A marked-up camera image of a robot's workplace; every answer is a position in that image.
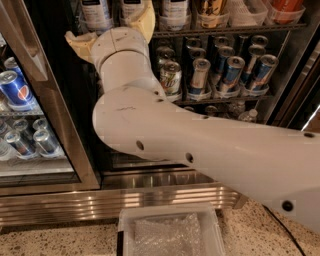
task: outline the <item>silver can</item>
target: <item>silver can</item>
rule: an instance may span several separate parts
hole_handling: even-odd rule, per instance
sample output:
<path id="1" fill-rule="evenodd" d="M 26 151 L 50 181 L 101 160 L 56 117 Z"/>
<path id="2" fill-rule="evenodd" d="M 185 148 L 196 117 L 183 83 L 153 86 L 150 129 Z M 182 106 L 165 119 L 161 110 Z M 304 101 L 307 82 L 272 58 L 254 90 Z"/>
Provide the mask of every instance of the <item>silver can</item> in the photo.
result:
<path id="1" fill-rule="evenodd" d="M 45 117 L 39 118 L 34 121 L 32 124 L 32 128 L 36 131 L 40 129 L 46 129 L 52 134 L 52 136 L 55 136 L 51 129 L 51 126 L 48 123 L 48 120 Z"/>
<path id="2" fill-rule="evenodd" d="M 53 154 L 59 148 L 59 143 L 46 129 L 40 129 L 33 135 L 33 140 L 45 154 Z"/>
<path id="3" fill-rule="evenodd" d="M 21 118 L 16 120 L 13 123 L 12 128 L 20 132 L 25 138 L 33 143 L 33 130 L 26 119 Z"/>
<path id="4" fill-rule="evenodd" d="M 207 59 L 198 58 L 194 60 L 194 73 L 189 88 L 191 94 L 202 94 L 205 92 L 210 66 L 211 63 Z"/>
<path id="5" fill-rule="evenodd" d="M 206 50 L 203 48 L 193 47 L 188 49 L 189 57 L 192 61 L 194 61 L 197 58 L 205 58 L 206 57 Z"/>
<path id="6" fill-rule="evenodd" d="M 186 47 L 187 49 L 190 49 L 190 48 L 201 48 L 202 46 L 202 43 L 201 43 L 201 40 L 200 38 L 197 38 L 197 37 L 189 37 L 187 38 L 186 40 Z"/>
<path id="7" fill-rule="evenodd" d="M 238 56 L 232 56 L 227 59 L 226 67 L 219 83 L 220 92 L 234 91 L 238 84 L 244 64 L 244 60 Z"/>
<path id="8" fill-rule="evenodd" d="M 6 121 L 0 117 L 0 138 L 4 138 L 6 134 L 11 131 L 12 128 L 6 123 Z"/>
<path id="9" fill-rule="evenodd" d="M 167 96 L 179 93 L 181 84 L 181 67 L 179 63 L 168 61 L 160 71 L 160 83 Z"/>
<path id="10" fill-rule="evenodd" d="M 32 156 L 36 153 L 35 147 L 16 130 L 8 132 L 4 139 L 13 146 L 21 156 Z"/>
<path id="11" fill-rule="evenodd" d="M 258 45 L 251 45 L 248 48 L 248 54 L 245 60 L 245 66 L 243 68 L 241 77 L 240 77 L 240 84 L 246 85 L 247 82 L 250 80 L 252 71 L 254 66 L 256 65 L 258 59 L 266 53 L 266 49 L 262 46 Z"/>
<path id="12" fill-rule="evenodd" d="M 230 41 L 225 36 L 216 36 L 216 37 L 210 36 L 208 39 L 208 45 L 209 45 L 209 52 L 208 52 L 207 58 L 212 63 L 214 63 L 219 49 L 221 47 L 229 46 Z"/>
<path id="13" fill-rule="evenodd" d="M 257 62 L 252 72 L 251 80 L 247 83 L 246 89 L 259 91 L 268 84 L 274 70 L 278 66 L 279 60 L 276 56 L 266 54 Z"/>
<path id="14" fill-rule="evenodd" d="M 268 42 L 269 42 L 268 38 L 262 35 L 254 35 L 253 37 L 251 37 L 252 45 L 266 47 Z"/>
<path id="15" fill-rule="evenodd" d="M 168 61 L 173 61 L 175 58 L 175 51 L 168 46 L 161 46 L 156 50 L 157 56 L 157 72 L 160 72 L 163 65 Z"/>

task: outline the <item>beverage can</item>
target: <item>beverage can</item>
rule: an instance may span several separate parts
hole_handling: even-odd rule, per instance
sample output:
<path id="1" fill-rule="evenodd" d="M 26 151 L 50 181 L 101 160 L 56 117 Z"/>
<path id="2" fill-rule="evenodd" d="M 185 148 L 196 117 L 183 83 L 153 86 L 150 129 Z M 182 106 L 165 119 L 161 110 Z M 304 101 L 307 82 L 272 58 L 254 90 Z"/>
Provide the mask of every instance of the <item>beverage can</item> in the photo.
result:
<path id="1" fill-rule="evenodd" d="M 37 130 L 33 139 L 45 154 L 53 154 L 59 148 L 57 140 L 46 129 Z"/>
<path id="2" fill-rule="evenodd" d="M 19 65 L 18 65 L 18 63 L 16 62 L 16 60 L 15 60 L 14 57 L 10 57 L 10 58 L 6 59 L 6 60 L 4 61 L 4 66 L 5 66 L 6 70 L 15 71 L 15 72 L 18 73 L 19 76 L 23 77 L 23 79 L 24 79 L 22 70 L 21 70 L 21 68 L 19 67 Z"/>
<path id="3" fill-rule="evenodd" d="M 244 60 L 238 56 L 231 56 L 227 59 L 225 70 L 219 83 L 220 92 L 234 91 L 235 86 L 238 84 L 244 64 Z"/>
<path id="4" fill-rule="evenodd" d="M 166 95 L 179 93 L 181 77 L 182 73 L 179 63 L 168 61 L 163 65 L 160 71 L 160 84 Z"/>
<path id="5" fill-rule="evenodd" d="M 229 46 L 222 46 L 218 50 L 217 57 L 215 59 L 215 62 L 213 64 L 212 71 L 215 74 L 222 74 L 225 66 L 226 60 L 234 55 L 234 50 L 232 47 Z"/>
<path id="6" fill-rule="evenodd" d="M 245 57 L 245 66 L 243 68 L 241 77 L 240 77 L 240 83 L 241 85 L 246 85 L 247 82 L 250 80 L 252 70 L 254 66 L 256 65 L 258 59 L 266 53 L 265 48 L 262 46 L 257 45 L 251 45 L 248 48 L 248 54 Z"/>
<path id="7" fill-rule="evenodd" d="M 197 59 L 197 58 L 205 58 L 206 57 L 206 50 L 203 48 L 198 48 L 198 47 L 192 47 L 188 49 L 190 59 L 192 62 Z"/>
<path id="8" fill-rule="evenodd" d="M 0 161 L 8 161 L 9 159 L 15 158 L 16 155 L 17 151 L 0 138 Z"/>
<path id="9" fill-rule="evenodd" d="M 168 46 L 160 46 L 156 49 L 157 56 L 157 72 L 160 72 L 163 65 L 170 61 L 174 60 L 176 53 L 173 49 Z"/>
<path id="10" fill-rule="evenodd" d="M 253 37 L 251 37 L 251 45 L 257 45 L 265 48 L 268 42 L 269 40 L 266 36 L 254 35 Z"/>
<path id="11" fill-rule="evenodd" d="M 25 118 L 16 120 L 13 123 L 12 128 L 20 132 L 25 138 L 33 143 L 33 130 Z"/>
<path id="12" fill-rule="evenodd" d="M 29 105 L 35 100 L 28 84 L 15 71 L 0 74 L 0 90 L 12 105 Z"/>
<path id="13" fill-rule="evenodd" d="M 269 82 L 278 63 L 277 57 L 270 54 L 263 55 L 254 67 L 251 80 L 247 83 L 246 89 L 252 91 L 262 90 L 263 86 Z"/>
<path id="14" fill-rule="evenodd" d="M 35 147 L 16 130 L 8 132 L 5 136 L 5 141 L 22 156 L 31 156 L 36 153 Z"/>
<path id="15" fill-rule="evenodd" d="M 211 63 L 207 59 L 198 58 L 194 60 L 194 73 L 189 89 L 191 94 L 202 94 L 205 92 L 210 66 Z"/>
<path id="16" fill-rule="evenodd" d="M 216 37 L 210 36 L 208 38 L 209 52 L 207 56 L 208 56 L 208 59 L 211 61 L 211 63 L 215 62 L 219 48 L 224 46 L 229 46 L 229 45 L 230 45 L 230 41 L 225 36 L 216 36 Z"/>
<path id="17" fill-rule="evenodd" d="M 219 109 L 215 106 L 209 105 L 205 107 L 204 112 L 207 116 L 217 116 L 219 113 Z"/>
<path id="18" fill-rule="evenodd" d="M 247 53 L 248 49 L 248 41 L 249 41 L 249 35 L 247 34 L 241 34 L 238 35 L 236 44 L 235 44 L 235 55 L 239 56 L 241 58 L 244 58 L 244 56 Z"/>
<path id="19" fill-rule="evenodd" d="M 186 47 L 187 49 L 190 48 L 201 48 L 202 43 L 201 43 L 201 39 L 197 38 L 197 37 L 189 37 L 186 40 Z"/>
<path id="20" fill-rule="evenodd" d="M 4 138 L 12 128 L 7 124 L 4 118 L 0 118 L 0 138 Z"/>
<path id="21" fill-rule="evenodd" d="M 52 132 L 51 131 L 51 127 L 50 127 L 50 125 L 48 123 L 48 120 L 46 118 L 44 118 L 44 117 L 39 118 L 36 121 L 34 121 L 33 124 L 32 124 L 32 128 L 34 130 L 36 130 L 36 131 L 40 130 L 40 129 L 46 129 L 49 132 Z"/>

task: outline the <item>fridge shelf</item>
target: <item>fridge shelf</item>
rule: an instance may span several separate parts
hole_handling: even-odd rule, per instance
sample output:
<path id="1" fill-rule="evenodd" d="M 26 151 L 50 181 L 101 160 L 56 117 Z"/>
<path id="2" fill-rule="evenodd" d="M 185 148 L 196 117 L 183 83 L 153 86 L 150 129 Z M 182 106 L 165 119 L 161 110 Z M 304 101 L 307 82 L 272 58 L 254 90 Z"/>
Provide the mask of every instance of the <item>fridge shelf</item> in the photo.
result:
<path id="1" fill-rule="evenodd" d="M 13 112 L 13 111 L 3 111 L 0 112 L 0 116 L 43 116 L 41 110 L 36 111 L 26 111 L 26 112 Z"/>
<path id="2" fill-rule="evenodd" d="M 154 31 L 152 38 L 168 38 L 168 37 L 183 37 L 183 36 L 208 36 L 219 34 L 234 34 L 234 33 L 262 33 L 273 31 L 289 31 L 298 30 L 306 27 L 306 23 L 287 24 L 287 25 L 263 25 L 263 26 L 248 26 L 248 27 L 226 27 L 213 29 L 198 29 L 198 30 L 183 30 L 183 31 Z"/>
<path id="3" fill-rule="evenodd" d="M 37 158 L 28 161 L 19 158 L 10 159 L 0 162 L 0 170 L 1 179 L 21 175 L 74 173 L 66 157 L 56 159 Z"/>
<path id="4" fill-rule="evenodd" d="M 259 100 L 266 100 L 270 99 L 272 94 L 266 94 L 259 97 L 234 97 L 234 98 L 228 98 L 228 99 L 206 99 L 201 101 L 192 101 L 192 100 L 179 100 L 175 101 L 174 104 L 178 106 L 187 106 L 187 105 L 199 105 L 199 104 L 213 104 L 213 103 L 226 103 L 226 102 L 234 102 L 234 101 L 259 101 Z"/>

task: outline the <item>black cable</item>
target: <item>black cable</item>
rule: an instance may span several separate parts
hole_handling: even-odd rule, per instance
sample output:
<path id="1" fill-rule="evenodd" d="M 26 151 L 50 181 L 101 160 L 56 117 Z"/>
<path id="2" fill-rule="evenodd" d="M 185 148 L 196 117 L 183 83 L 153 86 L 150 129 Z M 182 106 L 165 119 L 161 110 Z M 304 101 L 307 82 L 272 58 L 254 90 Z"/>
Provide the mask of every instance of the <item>black cable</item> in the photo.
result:
<path id="1" fill-rule="evenodd" d="M 292 242 L 294 243 L 294 245 L 298 248 L 298 250 L 300 251 L 302 256 L 306 256 L 305 252 L 303 251 L 303 249 L 301 248 L 300 244 L 297 242 L 297 240 L 295 239 L 295 237 L 292 235 L 292 233 L 290 232 L 290 230 L 282 223 L 282 221 L 265 205 L 263 205 L 263 208 L 266 210 L 266 212 L 273 217 L 273 219 L 275 219 L 280 225 L 281 227 L 288 233 L 289 237 L 291 238 Z"/>

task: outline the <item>bottle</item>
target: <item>bottle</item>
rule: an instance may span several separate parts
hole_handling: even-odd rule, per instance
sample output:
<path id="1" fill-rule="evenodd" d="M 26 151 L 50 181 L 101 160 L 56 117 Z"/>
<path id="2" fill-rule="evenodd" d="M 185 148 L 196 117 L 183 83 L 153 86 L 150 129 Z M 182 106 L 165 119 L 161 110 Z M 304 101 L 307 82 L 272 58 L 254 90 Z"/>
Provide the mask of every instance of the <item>bottle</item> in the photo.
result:
<path id="1" fill-rule="evenodd" d="M 230 114 L 235 118 L 237 118 L 240 114 L 242 114 L 245 111 L 246 105 L 245 101 L 243 100 L 234 101 L 228 105 L 228 112 L 230 112 Z"/>
<path id="2" fill-rule="evenodd" d="M 255 123 L 255 122 L 257 122 L 257 115 L 258 115 L 258 111 L 255 109 L 251 109 L 249 111 L 243 112 L 238 117 L 238 120 L 243 121 L 243 122 Z"/>

